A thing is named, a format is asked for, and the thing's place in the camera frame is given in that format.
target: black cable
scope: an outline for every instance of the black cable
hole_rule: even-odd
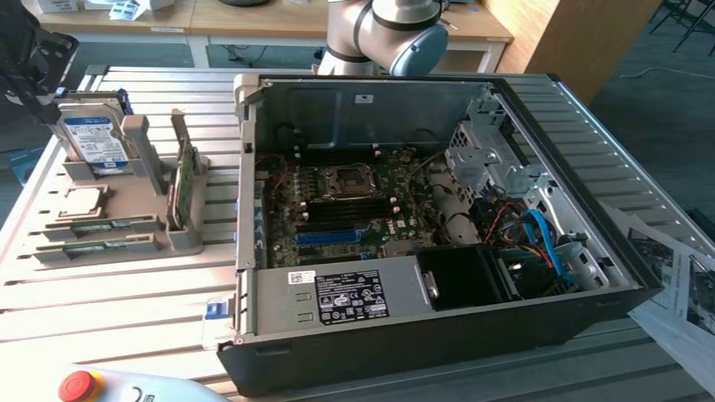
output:
[[[429,165],[429,162],[432,162],[437,157],[440,157],[443,155],[443,151],[440,150],[437,153],[435,153],[431,157],[428,157],[427,159],[424,159],[424,161],[420,163],[420,165],[416,167],[416,169],[412,171],[412,173],[409,174],[409,177],[408,177],[408,180],[407,180],[407,193],[408,193],[408,196],[409,196],[409,201],[412,202],[412,204],[415,205],[416,209],[417,209],[417,212],[419,212],[419,219],[428,224],[429,226],[429,223],[425,219],[425,216],[424,216],[424,209],[423,209],[423,206],[416,202],[416,198],[415,198],[415,191],[412,189],[412,184],[415,182],[415,175],[416,173],[423,170],[423,168]]]
[[[445,194],[449,194],[452,195],[455,192],[452,191],[451,188],[448,188],[447,186],[444,186],[443,184],[431,184],[429,186],[427,186],[428,188],[435,188],[435,187],[440,187],[444,191]]]
[[[457,217],[457,216],[464,216],[469,222],[473,223],[473,221],[471,220],[471,216],[469,214],[467,214],[465,212],[456,212],[453,213],[452,215],[449,215],[449,218],[447,218],[447,220],[437,226],[437,229],[441,229],[444,226],[447,226],[447,224]]]
[[[264,46],[264,49],[260,51],[260,55],[257,56],[257,59],[254,59],[252,62],[248,63],[248,66],[253,68],[253,65],[264,58],[265,50],[268,49],[268,46]]]
[[[230,61],[244,61],[244,58],[233,51],[233,49],[246,50],[250,47],[249,45],[244,46],[242,48],[238,48],[237,46],[234,46],[232,44],[222,44],[221,47],[229,53],[228,60],[230,60]]]

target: emergency stop button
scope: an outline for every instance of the emergency stop button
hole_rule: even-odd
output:
[[[58,386],[58,398],[64,402],[86,401],[100,386],[100,382],[86,371],[74,371]]]

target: metal drive bracket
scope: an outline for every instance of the metal drive bracket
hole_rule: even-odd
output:
[[[499,163],[499,156],[493,150],[449,147],[444,151],[444,158],[459,182],[475,190],[483,188],[489,180],[487,166],[489,163]]]

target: cable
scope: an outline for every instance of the cable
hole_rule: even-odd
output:
[[[563,264],[560,263],[559,255],[556,254],[556,251],[553,250],[553,243],[551,241],[551,233],[548,230],[548,224],[547,224],[547,219],[544,218],[544,215],[536,209],[528,209],[524,215],[531,215],[536,219],[536,224],[539,225],[539,230],[540,230],[540,237],[544,242],[544,248],[547,249],[547,254],[548,254],[548,257],[551,258],[551,262],[553,263],[553,268],[556,269],[556,273],[567,281],[571,281],[571,275],[568,274]],[[528,238],[529,243],[532,245],[536,245],[537,243],[536,236],[533,236],[533,228],[529,222],[525,222],[525,237]]]
[[[533,247],[531,247],[528,245],[520,245],[519,248],[521,250],[525,250],[529,253],[535,254],[540,259],[544,260],[544,262],[547,263],[548,268],[553,268],[553,264],[551,263],[551,260],[548,259],[547,254],[544,253],[544,251],[541,249],[533,248]]]
[[[669,71],[671,73],[679,73],[679,74],[684,74],[684,75],[691,75],[693,77],[700,77],[700,78],[713,78],[715,79],[715,76],[712,75],[703,75],[703,74],[697,74],[697,73],[691,73],[689,71],[681,71],[681,70],[673,70],[673,69],[664,69],[661,67],[649,67],[648,69],[643,70],[640,73],[637,74],[632,74],[632,75],[619,75],[617,78],[639,78],[639,77],[643,77],[645,74],[648,74],[651,71],[656,71],[656,70],[660,70],[660,71]]]
[[[436,187],[439,187],[439,188],[441,188],[441,190],[444,191],[444,193],[448,194],[448,195],[452,195],[452,194],[455,193],[455,192],[452,191],[452,189],[448,188],[447,186],[444,186],[443,184],[431,184],[431,185],[428,185],[427,187],[428,187],[428,188],[432,188],[432,189],[436,188]]]
[[[513,207],[513,206],[516,206],[516,204],[515,203],[505,203],[504,206],[501,207],[501,209],[499,210],[499,212],[496,213],[496,218],[493,219],[493,222],[491,223],[491,228],[489,228],[489,231],[487,232],[487,237],[484,238],[485,243],[488,243],[489,239],[492,238],[493,230],[496,229],[496,224],[501,220],[501,214],[504,213],[507,207],[509,207],[509,206]]]
[[[268,46],[264,46],[264,49],[260,51],[260,55],[257,56],[257,59],[254,59],[252,62],[248,63],[248,66],[253,68],[253,65],[264,58],[265,50],[268,49]]]
[[[449,215],[449,218],[447,218],[444,223],[439,225],[437,229],[441,229],[444,226],[447,226],[447,224],[451,222],[451,220],[455,219],[457,216],[464,216],[471,222],[469,214],[467,214],[465,212],[456,212],[452,215]]]
[[[283,184],[283,181],[285,180],[285,176],[288,175],[288,161],[285,160],[284,157],[281,157],[279,154],[269,154],[269,155],[264,155],[261,156],[257,160],[256,160],[256,163],[253,163],[256,166],[258,163],[261,163],[266,158],[269,157],[276,157],[277,159],[280,159],[283,161],[283,174],[280,175],[280,178],[279,178],[279,182],[276,183],[276,185],[273,186],[272,190],[271,190],[271,196],[275,195],[276,193],[276,190],[279,190],[279,187],[280,187],[280,184]]]
[[[419,219],[424,222],[427,222],[427,220],[424,219],[423,215],[424,215],[424,212],[423,212],[423,207],[421,205],[416,202],[415,200],[415,194],[412,192],[412,183],[415,181],[415,175],[416,173],[423,170],[423,168],[429,164],[429,162],[432,162],[440,155],[443,155],[444,151],[439,151],[437,153],[435,153],[431,157],[428,157],[427,159],[424,159],[423,163],[420,163],[420,165],[416,167],[416,169],[412,171],[412,173],[409,174],[409,178],[407,180],[407,193],[408,193],[408,196],[409,196],[409,201],[412,202],[412,204],[416,206],[416,208],[419,209]]]

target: white label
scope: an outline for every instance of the white label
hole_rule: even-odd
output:
[[[112,225],[116,228],[128,228],[129,226],[132,226],[128,220],[113,220]]]
[[[112,228],[108,224],[93,224],[90,226],[80,226],[74,228],[74,231],[77,232],[90,232],[93,230],[109,230]]]
[[[152,28],[152,32],[168,32],[172,34],[182,34],[182,28]]]
[[[315,271],[288,272],[288,285],[315,282]]]
[[[104,247],[100,245],[90,245],[86,247],[77,247],[76,249],[66,249],[70,253],[85,253],[85,252],[94,252],[94,251],[104,251]]]
[[[355,96],[355,104],[372,103],[373,98],[375,97],[372,95],[356,95]]]
[[[65,126],[86,163],[98,163],[101,168],[126,165],[126,153],[121,141],[110,135],[113,126],[108,118],[69,117]]]

